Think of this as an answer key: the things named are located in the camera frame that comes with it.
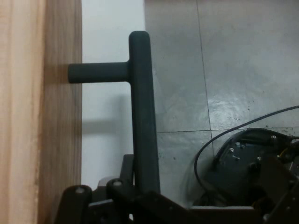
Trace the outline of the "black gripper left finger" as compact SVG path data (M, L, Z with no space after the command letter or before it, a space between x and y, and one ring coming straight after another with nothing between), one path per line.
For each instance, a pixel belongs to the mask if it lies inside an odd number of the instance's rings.
M74 185L64 190L56 224L129 224L129 199L125 196L134 189L134 155L123 156L120 177L108 181L105 186L92 190L87 185Z

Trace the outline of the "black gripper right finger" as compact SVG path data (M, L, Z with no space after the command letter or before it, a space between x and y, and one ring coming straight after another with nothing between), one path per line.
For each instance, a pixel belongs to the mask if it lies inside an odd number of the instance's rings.
M191 215L161 194L148 192L134 200L134 221L137 224L189 224Z

